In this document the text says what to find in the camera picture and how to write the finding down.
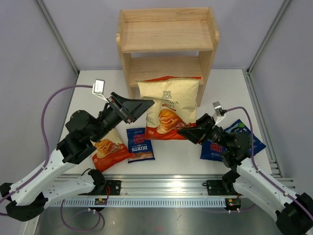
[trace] gray wall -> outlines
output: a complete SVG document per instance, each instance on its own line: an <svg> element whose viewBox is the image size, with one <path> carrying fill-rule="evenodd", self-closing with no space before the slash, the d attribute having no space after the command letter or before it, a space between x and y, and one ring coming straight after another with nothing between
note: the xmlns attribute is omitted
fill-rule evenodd
<svg viewBox="0 0 313 235"><path fill-rule="evenodd" d="M313 1L293 1L252 72L284 174L313 196Z"/></svg>
<svg viewBox="0 0 313 235"><path fill-rule="evenodd" d="M247 68L283 0L44 0L80 70L120 68L120 9L212 6L220 28L213 67Z"/></svg>
<svg viewBox="0 0 313 235"><path fill-rule="evenodd" d="M0 2L0 184L15 182L45 158L40 131L43 106L75 75L34 0ZM46 132L54 148L70 93L51 102ZM5 212L5 204L0 211ZM0 234L17 235L21 224L0 217Z"/></svg>

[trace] chip bag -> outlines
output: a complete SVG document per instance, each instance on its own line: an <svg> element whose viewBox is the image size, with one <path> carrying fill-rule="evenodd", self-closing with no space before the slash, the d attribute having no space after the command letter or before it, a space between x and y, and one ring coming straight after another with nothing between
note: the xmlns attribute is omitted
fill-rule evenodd
<svg viewBox="0 0 313 235"><path fill-rule="evenodd" d="M140 98L155 104L147 111L145 139L185 140L177 130L196 125L200 77L138 81Z"/></svg>
<svg viewBox="0 0 313 235"><path fill-rule="evenodd" d="M226 128L225 131L227 133L231 132L246 132L249 135L250 143L251 143L251 131L250 129L240 120L235 121L230 127ZM265 144L263 144L255 135L253 137L253 153L254 155L258 154L261 150L266 148ZM212 160L222 162L222 153L226 152L226 148L213 143L211 141L206 141L202 145L201 150L201 159Z"/></svg>
<svg viewBox="0 0 313 235"><path fill-rule="evenodd" d="M92 157L92 161L96 169L101 172L122 160L134 157L134 154L129 153L128 148L123 144L115 129L111 130L101 141L93 143L93 145L97 150Z"/></svg>
<svg viewBox="0 0 313 235"><path fill-rule="evenodd" d="M145 139L145 128L127 129L128 149L134 153L133 158L128 159L128 163L155 160L151 140Z"/></svg>

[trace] purple cable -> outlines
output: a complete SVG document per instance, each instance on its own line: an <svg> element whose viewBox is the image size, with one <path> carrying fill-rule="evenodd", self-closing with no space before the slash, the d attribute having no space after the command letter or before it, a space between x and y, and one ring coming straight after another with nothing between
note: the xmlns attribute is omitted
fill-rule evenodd
<svg viewBox="0 0 313 235"><path fill-rule="evenodd" d="M45 127L44 127L44 122L45 122L45 112L47 110L48 104L50 103L50 101L53 99L53 97L55 97L58 93L65 91L67 89L71 89L71 88L76 88L76 87L84 87L84 88L92 88L92 86L89 85L72 85L72 86L67 86L67 87L63 87L59 90L57 90L55 93L52 94L52 96L50 96L50 98L47 100L47 102L45 103L43 112L41 114L41 132L43 134L43 138L44 138L44 142L45 142L45 162L43 167L46 167L48 162L49 162L49 158L50 158L50 150L49 150L49 143L47 140L47 137L45 135ZM30 177L28 180L26 180L21 186L17 187L16 190L19 191L20 189L22 189L25 185L29 184L33 179L35 179L44 169L40 168L32 177ZM0 199L0 204L2 202L4 202L8 197L12 196L16 191L12 191L10 192L8 195L6 195L4 198ZM8 214L6 213L1 213L1 216L8 216Z"/></svg>
<svg viewBox="0 0 313 235"><path fill-rule="evenodd" d="M86 232L91 232L91 231L93 231L96 227L98 227L98 225L100 224L101 218L103 219L103 222L104 222L104 217L103 217L103 215L102 215L100 212L96 211L97 214L98 214L98 216L99 216L99 219L98 219L98 222L97 222L92 228L86 229L86 230L73 228L73 227L71 227L70 225L68 225L68 224L66 223L66 221L64 220L64 218L63 218L63 204L64 204L64 202L65 202L65 200L63 200L62 203L61 203L60 216L61 216L62 223L63 223L68 229L73 230L73 231L75 231L75 232L79 232L79 233L86 233Z"/></svg>
<svg viewBox="0 0 313 235"><path fill-rule="evenodd" d="M254 168L259 171L260 175L263 176L263 178L265 178L268 182L270 182L275 188L277 188L279 191L281 191L283 194L285 194L286 192L280 188L273 180L271 180L269 177L267 177L262 171L259 170L256 162L255 162L255 159L254 159L254 154L253 154L253 149L254 149L254 146L253 146L253 139L254 139L254 136L253 136L253 129L252 129L252 121L251 121L251 118L247 112L247 110L242 107L242 106L238 106L238 107L234 107L234 108L231 108L231 109L227 109L226 111L227 112L230 112L230 111L233 111L233 110L236 110L236 109L242 109L245 113L246 113L246 116L249 120L249 125L250 125L250 129L251 129L251 160L252 160L252 164L254 166ZM298 202L294 197L292 197L291 195L287 195L288 198L290 198L292 201L294 201L307 215L308 217L313 221L313 215L311 215L311 213L300 203Z"/></svg>
<svg viewBox="0 0 313 235"><path fill-rule="evenodd" d="M83 213L87 213L87 212L90 212L90 211L88 211L87 209L84 209L83 211L79 211L75 215L73 215L71 218L68 218L67 221L73 220L76 216L78 216L80 214L83 214ZM59 228L61 226L64 226L64 223L61 223L61 224L58 224L58 225L52 224L51 220L52 219L49 218L49 216L48 216L48 224L49 224L50 227L53 227L53 228L57 229L57 228Z"/></svg>

